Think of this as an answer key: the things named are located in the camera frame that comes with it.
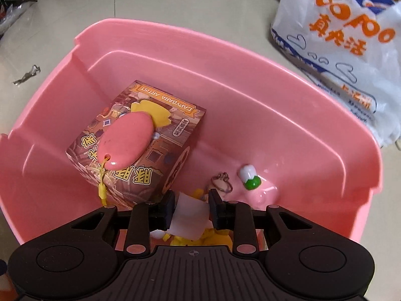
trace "metal ring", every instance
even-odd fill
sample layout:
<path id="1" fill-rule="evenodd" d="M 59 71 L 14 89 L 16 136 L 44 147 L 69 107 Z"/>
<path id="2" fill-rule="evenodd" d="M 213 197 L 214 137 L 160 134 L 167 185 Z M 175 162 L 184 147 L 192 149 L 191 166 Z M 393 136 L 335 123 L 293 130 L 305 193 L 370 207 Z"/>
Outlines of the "metal ring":
<path id="1" fill-rule="evenodd" d="M 229 181 L 229 176 L 226 172 L 220 172 L 218 175 L 215 175 L 214 177 L 212 177 L 210 179 L 210 182 L 212 183 L 212 185 L 219 191 L 221 192 L 225 192 L 225 193 L 230 193 L 231 191 L 233 191 L 233 186 L 231 185 L 230 181 Z M 223 190 L 220 187 L 218 187 L 215 183 L 214 180 L 223 180 L 224 182 L 226 182 L 229 186 L 229 188 L 227 190 Z"/>

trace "tile floor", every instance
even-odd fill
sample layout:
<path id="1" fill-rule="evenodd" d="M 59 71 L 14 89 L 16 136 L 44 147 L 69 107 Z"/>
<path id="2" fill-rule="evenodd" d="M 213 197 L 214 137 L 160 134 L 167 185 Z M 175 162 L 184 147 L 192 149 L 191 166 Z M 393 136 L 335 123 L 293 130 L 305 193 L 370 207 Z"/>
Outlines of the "tile floor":
<path id="1" fill-rule="evenodd" d="M 130 18 L 182 26 L 245 47 L 301 74 L 267 39 L 277 0 L 38 0 L 0 41 L 0 132 L 8 133 L 41 82 L 73 48 L 73 39 L 105 18 Z M 21 86 L 11 82 L 39 65 L 42 72 Z M 370 301 L 401 299 L 401 153 L 382 150 L 384 190 L 374 197 L 362 244 L 372 253 L 376 273 Z M 17 241 L 0 216 L 0 258 Z"/>

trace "white plastic bag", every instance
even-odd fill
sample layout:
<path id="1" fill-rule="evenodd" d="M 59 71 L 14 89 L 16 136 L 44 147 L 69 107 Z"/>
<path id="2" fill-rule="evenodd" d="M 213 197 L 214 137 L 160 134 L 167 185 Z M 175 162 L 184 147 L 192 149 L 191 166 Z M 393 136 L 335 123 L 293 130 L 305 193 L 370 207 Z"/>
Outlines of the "white plastic bag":
<path id="1" fill-rule="evenodd" d="M 380 145 L 401 135 L 401 2 L 281 0 L 271 32 Z"/>

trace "pink container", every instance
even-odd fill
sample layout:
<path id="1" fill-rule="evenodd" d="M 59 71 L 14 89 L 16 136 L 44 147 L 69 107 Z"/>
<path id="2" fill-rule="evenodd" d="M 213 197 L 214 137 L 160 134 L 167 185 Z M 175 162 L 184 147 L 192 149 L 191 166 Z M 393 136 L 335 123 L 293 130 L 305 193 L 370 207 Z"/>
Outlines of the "pink container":
<path id="1" fill-rule="evenodd" d="M 257 54 L 172 26 L 108 19 L 75 44 L 0 137 L 0 204 L 20 243 L 101 206 L 65 150 L 136 79 L 207 109 L 173 189 L 192 192 L 226 171 L 230 199 L 276 203 L 360 239 L 382 189 L 380 151 L 321 90 Z M 243 189 L 236 172 L 245 163 L 262 188 Z"/>

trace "box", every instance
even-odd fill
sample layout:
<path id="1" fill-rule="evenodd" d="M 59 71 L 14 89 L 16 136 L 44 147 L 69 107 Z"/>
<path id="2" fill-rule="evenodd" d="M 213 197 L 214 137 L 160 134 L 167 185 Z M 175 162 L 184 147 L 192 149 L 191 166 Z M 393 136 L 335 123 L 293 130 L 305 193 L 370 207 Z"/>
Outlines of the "box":
<path id="1" fill-rule="evenodd" d="M 102 134 L 116 119 L 134 111 L 150 113 L 155 132 L 151 143 L 135 163 L 126 169 L 105 173 L 104 183 L 109 193 L 107 201 L 119 209 L 129 209 L 143 201 L 160 200 L 184 165 L 195 142 L 194 133 L 206 112 L 197 105 L 135 81 L 67 149 L 68 158 L 89 183 L 98 186 L 100 181 L 97 144 Z"/>

